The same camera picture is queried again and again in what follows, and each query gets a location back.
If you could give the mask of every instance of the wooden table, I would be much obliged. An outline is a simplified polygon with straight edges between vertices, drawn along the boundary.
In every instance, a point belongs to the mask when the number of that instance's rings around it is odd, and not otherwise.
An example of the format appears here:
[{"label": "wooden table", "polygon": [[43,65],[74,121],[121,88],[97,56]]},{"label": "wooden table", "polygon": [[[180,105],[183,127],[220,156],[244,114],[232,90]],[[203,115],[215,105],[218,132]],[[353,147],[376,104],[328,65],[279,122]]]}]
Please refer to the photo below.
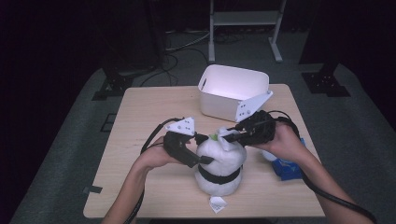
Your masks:
[{"label": "wooden table", "polygon": [[[306,146],[318,156],[290,89],[271,84],[274,96],[263,109],[289,114],[300,130]],[[221,126],[235,123],[205,116],[200,111],[197,87],[131,88],[125,92],[109,136],[93,186],[84,208],[85,217],[103,217],[116,199],[125,176],[140,149],[158,124],[170,118],[194,117],[195,131],[211,134]],[[158,136],[165,134],[162,130]],[[197,167],[168,164],[148,174],[146,194],[138,213],[141,218],[215,217],[324,217],[315,194],[303,180],[280,181],[271,163],[257,148],[247,147],[247,160],[239,189],[223,199],[228,206],[215,214],[210,196],[202,192],[194,178]]]}]

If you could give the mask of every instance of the white plush toy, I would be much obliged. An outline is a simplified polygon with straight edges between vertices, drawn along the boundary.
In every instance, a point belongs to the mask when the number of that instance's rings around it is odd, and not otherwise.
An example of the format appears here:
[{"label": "white plush toy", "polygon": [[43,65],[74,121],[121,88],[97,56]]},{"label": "white plush toy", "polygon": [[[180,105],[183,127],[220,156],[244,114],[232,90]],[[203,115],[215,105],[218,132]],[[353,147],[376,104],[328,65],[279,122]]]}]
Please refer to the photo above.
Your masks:
[{"label": "white plush toy", "polygon": [[242,165],[247,151],[238,142],[227,142],[222,136],[238,131],[220,128],[197,148],[197,155],[214,158],[210,164],[199,164],[195,179],[202,191],[211,196],[232,194],[242,180]]}]

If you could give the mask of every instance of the human hand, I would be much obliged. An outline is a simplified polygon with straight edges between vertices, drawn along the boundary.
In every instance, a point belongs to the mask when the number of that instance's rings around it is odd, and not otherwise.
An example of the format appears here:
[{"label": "human hand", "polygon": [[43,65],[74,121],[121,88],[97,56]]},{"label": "human hand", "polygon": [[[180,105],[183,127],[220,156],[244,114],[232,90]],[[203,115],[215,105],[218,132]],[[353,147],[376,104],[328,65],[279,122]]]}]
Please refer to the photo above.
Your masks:
[{"label": "human hand", "polygon": [[282,160],[296,163],[304,162],[307,157],[312,156],[293,129],[283,122],[276,123],[276,133],[272,141],[252,147],[266,150]]},{"label": "human hand", "polygon": [[169,156],[163,148],[163,136],[158,138],[151,147],[148,147],[148,149],[137,158],[136,162],[145,165],[149,169],[165,166],[168,163],[181,164],[180,161]]}]

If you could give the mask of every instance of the black strap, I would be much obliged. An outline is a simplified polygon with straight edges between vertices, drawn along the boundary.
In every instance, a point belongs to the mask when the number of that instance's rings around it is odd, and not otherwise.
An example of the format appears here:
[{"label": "black strap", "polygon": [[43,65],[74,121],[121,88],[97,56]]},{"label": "black strap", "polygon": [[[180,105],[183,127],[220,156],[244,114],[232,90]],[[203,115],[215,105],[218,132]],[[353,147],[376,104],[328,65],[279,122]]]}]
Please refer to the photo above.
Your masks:
[{"label": "black strap", "polygon": [[231,181],[235,180],[239,176],[239,173],[241,172],[241,167],[238,168],[232,174],[227,175],[227,176],[212,175],[206,169],[204,169],[201,165],[198,165],[198,171],[204,177],[205,180],[212,182],[214,184],[223,185],[223,184],[227,184],[227,183],[230,183]]}]

